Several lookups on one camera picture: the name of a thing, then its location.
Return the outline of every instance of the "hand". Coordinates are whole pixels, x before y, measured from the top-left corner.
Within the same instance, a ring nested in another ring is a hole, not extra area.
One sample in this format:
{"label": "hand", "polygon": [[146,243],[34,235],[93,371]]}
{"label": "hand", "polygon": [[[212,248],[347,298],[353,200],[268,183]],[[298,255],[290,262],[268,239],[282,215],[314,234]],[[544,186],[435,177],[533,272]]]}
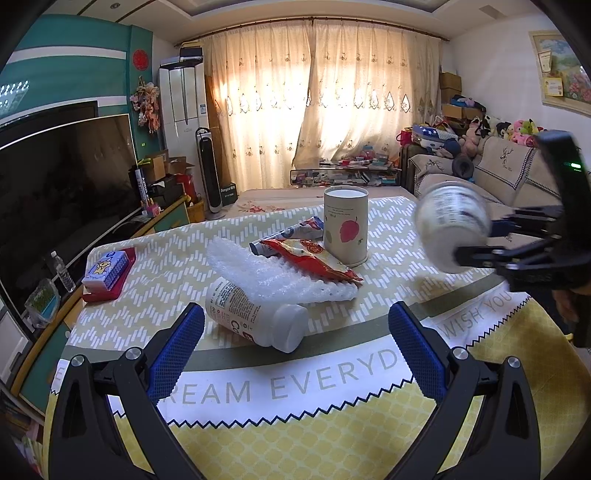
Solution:
{"label": "hand", "polygon": [[575,294],[591,296],[591,282],[584,287],[574,288],[572,291],[554,290],[552,292],[558,312],[568,322],[579,321],[579,315],[574,307]]}

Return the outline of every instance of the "tv screen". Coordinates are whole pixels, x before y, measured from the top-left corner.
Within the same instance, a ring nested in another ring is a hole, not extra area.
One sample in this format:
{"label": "tv screen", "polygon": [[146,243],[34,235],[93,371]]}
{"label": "tv screen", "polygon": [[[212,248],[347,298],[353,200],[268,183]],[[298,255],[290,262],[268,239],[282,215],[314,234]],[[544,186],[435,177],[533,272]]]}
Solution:
{"label": "tv screen", "polygon": [[19,313],[38,282],[55,276],[52,251],[79,282],[84,253],[139,209],[128,175],[135,165],[128,115],[50,128],[0,148],[0,281]]}

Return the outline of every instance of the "framed painting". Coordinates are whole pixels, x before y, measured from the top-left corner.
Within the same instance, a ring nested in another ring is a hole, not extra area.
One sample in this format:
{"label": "framed painting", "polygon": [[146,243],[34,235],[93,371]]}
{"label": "framed painting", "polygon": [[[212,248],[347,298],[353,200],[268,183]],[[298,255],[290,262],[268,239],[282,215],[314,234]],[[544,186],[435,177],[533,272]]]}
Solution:
{"label": "framed painting", "polygon": [[568,42],[558,30],[533,31],[530,38],[542,103],[591,116],[591,81]]}

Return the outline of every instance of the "stuffed toy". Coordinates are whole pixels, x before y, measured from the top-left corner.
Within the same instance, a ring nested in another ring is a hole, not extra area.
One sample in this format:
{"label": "stuffed toy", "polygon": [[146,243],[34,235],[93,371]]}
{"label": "stuffed toy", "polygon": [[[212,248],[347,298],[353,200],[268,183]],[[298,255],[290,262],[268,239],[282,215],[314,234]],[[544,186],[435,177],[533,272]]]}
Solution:
{"label": "stuffed toy", "polygon": [[504,137],[504,132],[507,132],[507,129],[509,128],[511,124],[509,122],[499,122],[496,125],[495,131],[496,131],[496,137]]}
{"label": "stuffed toy", "polygon": [[483,120],[483,123],[484,123],[484,121],[486,121],[486,123],[489,124],[490,129],[491,129],[491,135],[493,137],[498,137],[499,136],[499,131],[497,129],[497,125],[499,123],[501,123],[501,120],[498,119],[498,118],[496,118],[496,117],[494,117],[494,116],[492,116],[492,115],[485,115],[484,120]]}
{"label": "stuffed toy", "polygon": [[485,115],[485,117],[482,119],[482,122],[480,123],[480,129],[478,130],[478,134],[482,138],[488,137],[492,132],[491,124],[488,121],[489,118],[490,117],[488,115]]}
{"label": "stuffed toy", "polygon": [[478,153],[478,145],[480,144],[480,136],[476,133],[477,130],[480,128],[480,119],[475,118],[472,123],[470,124],[470,128],[466,135],[463,135],[458,143],[462,148],[462,153],[468,158],[476,157],[476,153]]}
{"label": "stuffed toy", "polygon": [[516,131],[511,137],[511,141],[518,145],[525,145],[527,143],[529,135],[524,135],[521,131]]}
{"label": "stuffed toy", "polygon": [[512,140],[513,134],[515,133],[515,127],[513,124],[509,124],[505,129],[501,130],[503,133],[503,140]]}
{"label": "stuffed toy", "polygon": [[524,135],[537,135],[539,130],[535,126],[534,121],[530,118],[529,120],[520,120],[521,129],[519,131]]}

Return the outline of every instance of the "blue box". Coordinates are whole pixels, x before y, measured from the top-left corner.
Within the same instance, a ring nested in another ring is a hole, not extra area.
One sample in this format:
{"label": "blue box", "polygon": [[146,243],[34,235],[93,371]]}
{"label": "blue box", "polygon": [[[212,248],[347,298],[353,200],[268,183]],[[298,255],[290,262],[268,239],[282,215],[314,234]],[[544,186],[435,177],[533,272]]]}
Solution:
{"label": "blue box", "polygon": [[109,252],[86,273],[82,284],[91,293],[110,290],[128,264],[125,251]]}

